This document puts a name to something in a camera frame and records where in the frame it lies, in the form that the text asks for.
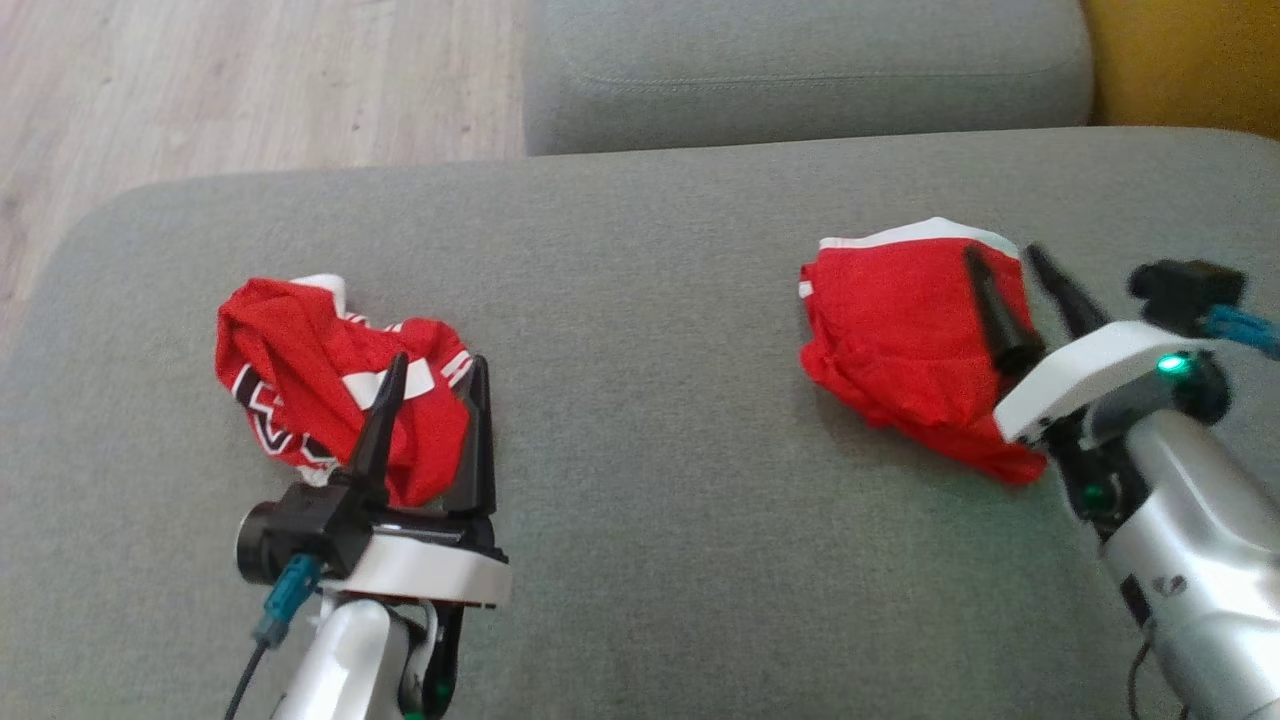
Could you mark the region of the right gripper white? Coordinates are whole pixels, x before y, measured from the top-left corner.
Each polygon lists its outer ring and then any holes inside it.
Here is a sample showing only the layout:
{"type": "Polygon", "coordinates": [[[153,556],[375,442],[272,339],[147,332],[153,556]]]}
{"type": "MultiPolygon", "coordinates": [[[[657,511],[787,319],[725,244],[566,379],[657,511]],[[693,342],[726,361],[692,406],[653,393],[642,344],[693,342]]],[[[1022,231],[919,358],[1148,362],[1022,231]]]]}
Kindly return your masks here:
{"type": "Polygon", "coordinates": [[[1219,423],[1219,366],[1208,355],[1213,341],[1112,322],[1043,246],[1032,243],[1027,260],[1073,341],[1044,357],[1044,341],[1005,300],[975,243],[964,259],[992,368],[1001,382],[1019,382],[995,407],[1006,441],[1047,446],[1052,427],[1078,421],[1084,445],[1101,447],[1162,409],[1208,427],[1219,423]]]}

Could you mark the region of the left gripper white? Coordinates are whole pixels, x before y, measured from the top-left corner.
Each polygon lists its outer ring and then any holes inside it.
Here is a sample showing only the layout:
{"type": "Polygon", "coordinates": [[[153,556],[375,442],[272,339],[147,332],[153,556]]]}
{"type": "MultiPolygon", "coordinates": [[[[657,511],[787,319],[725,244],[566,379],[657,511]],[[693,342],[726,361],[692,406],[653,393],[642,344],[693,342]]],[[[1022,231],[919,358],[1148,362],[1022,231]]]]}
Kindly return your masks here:
{"type": "MultiPolygon", "coordinates": [[[[410,356],[397,354],[372,402],[347,462],[351,484],[365,493],[385,493],[387,466],[396,419],[404,401],[410,356]]],[[[468,410],[468,429],[454,480],[443,496],[452,518],[488,518],[497,511],[494,437],[489,363],[474,357],[457,395],[468,410]]],[[[421,515],[390,516],[372,527],[372,537],[348,577],[323,582],[328,593],[388,601],[448,602],[498,607],[509,602],[515,575],[509,562],[488,546],[467,543],[466,521],[421,515]]]]}

